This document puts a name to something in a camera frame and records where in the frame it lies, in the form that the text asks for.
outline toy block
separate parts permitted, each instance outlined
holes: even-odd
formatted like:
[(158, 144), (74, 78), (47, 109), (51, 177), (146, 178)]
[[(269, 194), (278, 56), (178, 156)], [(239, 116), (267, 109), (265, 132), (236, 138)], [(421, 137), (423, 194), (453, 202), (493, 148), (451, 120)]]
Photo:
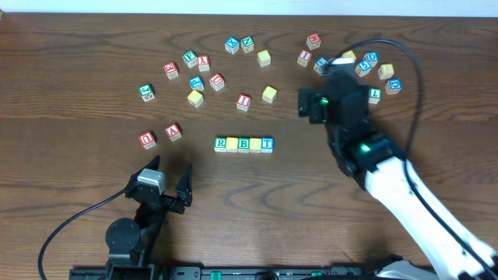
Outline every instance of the toy block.
[(392, 67), (392, 64), (381, 65), (379, 67), (379, 78), (380, 79), (389, 79), (395, 74), (395, 68)]
[(261, 139), (261, 152), (273, 152), (273, 138), (263, 137)]
[(277, 90), (271, 86), (267, 86), (265, 91), (263, 91), (263, 100), (268, 103), (273, 103), (273, 100), (277, 97)]
[(249, 110), (249, 105), (251, 105), (251, 97), (240, 94), (239, 99), (237, 100), (237, 109), (247, 112), (247, 110)]
[(194, 51), (187, 51), (183, 55), (185, 64), (189, 67), (192, 68), (197, 65), (197, 55), (195, 54)]
[(248, 53), (254, 50), (254, 41), (251, 37), (245, 37), (242, 39), (242, 50), (244, 53)]
[(192, 106), (199, 108), (202, 102), (204, 102), (204, 97), (197, 90), (192, 90), (192, 92), (187, 97), (188, 102), (192, 104)]
[(168, 79), (173, 79), (178, 77), (178, 69), (174, 62), (170, 62), (164, 65), (164, 71), (168, 76)]
[(150, 149), (153, 146), (157, 145), (156, 140), (154, 140), (154, 136), (150, 132), (146, 132), (139, 136), (140, 143), (146, 149)]
[(356, 61), (355, 53), (353, 53), (352, 51), (345, 52), (344, 54), (342, 54), (341, 58), (352, 58)]
[(140, 96), (147, 102), (155, 98), (153, 88), (150, 85), (143, 85), (139, 87)]
[(379, 101), (381, 101), (381, 90), (371, 88), (368, 91), (368, 103), (377, 104)]
[(225, 86), (225, 79), (219, 73), (216, 73), (209, 79), (209, 83), (215, 91), (218, 91)]
[(209, 58), (207, 55), (201, 55), (197, 58), (197, 64), (199, 65), (199, 71), (209, 71)]
[(311, 53), (309, 51), (302, 50), (297, 57), (297, 64), (302, 65), (304, 67), (308, 66), (308, 62), (311, 59)]
[(176, 124), (170, 125), (164, 131), (166, 131), (172, 142), (181, 137), (180, 129)]
[(369, 51), (363, 56), (363, 60), (368, 62), (370, 66), (374, 67), (379, 62), (379, 57), (375, 51)]
[(258, 52), (258, 63), (261, 67), (265, 67), (272, 63), (272, 56), (267, 50)]
[(314, 63), (313, 70), (315, 70), (318, 74), (323, 74), (325, 71), (325, 66), (327, 66), (328, 60), (327, 58), (321, 57)]
[(226, 151), (237, 152), (239, 148), (239, 138), (229, 137), (226, 139)]
[(215, 138), (215, 152), (226, 152), (226, 138)]
[(225, 42), (225, 50), (231, 54), (235, 54), (239, 50), (239, 40), (236, 37), (230, 37)]
[(195, 76), (188, 80), (190, 87), (194, 90), (204, 90), (204, 83), (202, 82), (201, 76)]
[(249, 153), (249, 138), (239, 138), (238, 152)]
[(366, 61), (361, 61), (356, 66), (355, 72), (356, 74), (358, 74), (358, 76), (363, 77), (368, 74), (370, 70), (372, 70), (372, 66), (370, 66), (370, 64)]
[(320, 43), (321, 43), (321, 38), (320, 38), (320, 36), (318, 36), (317, 33), (308, 36), (308, 38), (306, 39), (306, 45), (308, 45), (310, 50), (314, 50), (316, 48), (319, 48)]
[(261, 152), (261, 138), (251, 138), (249, 140), (249, 152)]
[(402, 81), (399, 79), (390, 79), (386, 83), (386, 93), (387, 94), (396, 94), (402, 90)]

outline wire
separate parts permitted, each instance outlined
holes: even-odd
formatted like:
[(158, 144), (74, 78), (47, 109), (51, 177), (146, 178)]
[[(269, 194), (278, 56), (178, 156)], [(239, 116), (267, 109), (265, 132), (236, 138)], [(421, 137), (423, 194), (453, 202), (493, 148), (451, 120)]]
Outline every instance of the wire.
[(54, 239), (55, 235), (61, 231), (61, 229), (64, 229), (65, 226), (67, 226), (70, 222), (75, 220), (76, 218), (85, 215), (88, 212), (91, 212), (92, 210), (95, 210), (99, 208), (102, 205), (105, 205), (111, 201), (113, 201), (115, 198), (118, 196), (122, 195), (125, 192), (125, 190), (117, 192), (115, 195), (111, 196), (110, 198), (95, 204), (94, 206), (88, 207), (87, 209), (81, 211), (80, 213), (74, 215), (73, 217), (67, 219), (65, 222), (63, 222), (60, 226), (58, 226), (57, 229), (54, 230), (54, 232), (45, 240), (44, 245), (41, 247), (40, 254), (38, 255), (38, 273), (40, 274), (40, 278), (42, 280), (47, 280), (47, 277), (45, 277), (45, 272), (44, 272), (44, 266), (43, 266), (43, 260), (44, 260), (44, 254), (45, 250), (47, 249), (48, 244)]
[(406, 147), (405, 147), (405, 158), (404, 158), (404, 164), (403, 164), (403, 172), (405, 173), (406, 180), (408, 181), (408, 184), (410, 186), (410, 189), (412, 192), (415, 194), (415, 196), (419, 199), (420, 203), (426, 208), (426, 210), (432, 215), (432, 217), (437, 220), (437, 222), (457, 241), (457, 243), (464, 248), (464, 250), (468, 251), (468, 253), (475, 258), (475, 260), (482, 265), (482, 268), (484, 271), (491, 276), (491, 278), (498, 280), (498, 276), (494, 273), (492, 268), (489, 267), (489, 265), (472, 249), (472, 247), (466, 243), (460, 236), (441, 218), (439, 215), (430, 207), (429, 204), (427, 204), (426, 200), (422, 197), (422, 195), (419, 193), (419, 190), (417, 190), (417, 187), (415, 183), (413, 183), (412, 178), (409, 175), (408, 172), (408, 157), (410, 155), (410, 152), (412, 150), (412, 144), (413, 144), (413, 139), (415, 137), (416, 130), (419, 125), (419, 119), (420, 119), (420, 114), (422, 113), (423, 109), (423, 101), (425, 98), (425, 87), (423, 83), (423, 76), (422, 76), (422, 69), (420, 68), (420, 64), (417, 61), (415, 55), (410, 51), (404, 44), (401, 44), (399, 42), (396, 42), (394, 40), (389, 40), (389, 39), (371, 39), (371, 40), (364, 40), (360, 41), (356, 44), (353, 44), (349, 46), (349, 48), (341, 51), (336, 58), (340, 58), (343, 53), (358, 48), (362, 47), (367, 44), (375, 44), (375, 43), (381, 43), (381, 44), (389, 44), (391, 46), (397, 47), (400, 51), (403, 52), (403, 54), (406, 55), (406, 57), (411, 61), (413, 68), (415, 69), (416, 72), (416, 79), (417, 79), (417, 103), (415, 107), (415, 113), (413, 114), (413, 120), (412, 120), (412, 126), (410, 127), (409, 134), (408, 134), (408, 140), (406, 142)]

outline green led light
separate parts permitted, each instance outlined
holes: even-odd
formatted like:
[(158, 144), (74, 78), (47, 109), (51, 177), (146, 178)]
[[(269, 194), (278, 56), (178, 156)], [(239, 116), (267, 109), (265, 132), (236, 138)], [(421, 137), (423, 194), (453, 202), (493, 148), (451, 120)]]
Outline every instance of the green led light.
[(365, 144), (362, 144), (359, 148), (364, 152), (370, 151), (370, 148)]

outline white wall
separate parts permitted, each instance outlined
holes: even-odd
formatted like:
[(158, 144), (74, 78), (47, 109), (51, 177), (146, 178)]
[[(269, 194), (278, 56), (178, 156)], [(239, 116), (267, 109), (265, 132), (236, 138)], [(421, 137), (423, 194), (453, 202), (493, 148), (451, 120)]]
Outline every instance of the white wall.
[(0, 0), (4, 12), (498, 17), (498, 0)]

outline wood grain surface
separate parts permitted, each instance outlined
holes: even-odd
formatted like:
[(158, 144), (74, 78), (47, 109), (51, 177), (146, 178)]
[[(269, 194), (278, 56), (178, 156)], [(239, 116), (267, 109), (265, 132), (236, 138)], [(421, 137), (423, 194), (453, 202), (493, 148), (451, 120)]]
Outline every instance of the wood grain surface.
[[(315, 32), (323, 42), (304, 68), (297, 55)], [(229, 36), (252, 36), (255, 50), (229, 54)], [(375, 37), (407, 44), (424, 70), (426, 109), (412, 153), (421, 178), (498, 247), (498, 19), (8, 14), (0, 21), (0, 278), (37, 278), (48, 235), (118, 192), (156, 154), (168, 192), (194, 164), (193, 204), (169, 215), (158, 261), (316, 267), (393, 253), (427, 264), (394, 216), (338, 170), (324, 128), (297, 116), (297, 90), (323, 82), (316, 59)], [(190, 49), (211, 61), (198, 109), (187, 95), (199, 71), (181, 58)], [(272, 64), (260, 68), (264, 49)], [(398, 95), (371, 107), (403, 146), (416, 99), (412, 66), (391, 47), (356, 54), (368, 50), (393, 63), (403, 82)], [(174, 80), (162, 69), (170, 61), (180, 70)], [(362, 80), (383, 87), (376, 70)], [(218, 93), (208, 83), (216, 72), (226, 79)], [(138, 92), (144, 83), (156, 91), (148, 103)], [(268, 85), (279, 91), (273, 104), (261, 99)], [(240, 93), (253, 97), (247, 113), (236, 108)], [(183, 137), (171, 142), (164, 128), (174, 122)], [(138, 136), (149, 130), (158, 146), (144, 150)], [(275, 151), (215, 153), (219, 135), (270, 135)], [(47, 277), (104, 265), (107, 227), (137, 207), (119, 198), (63, 229), (45, 254)]]

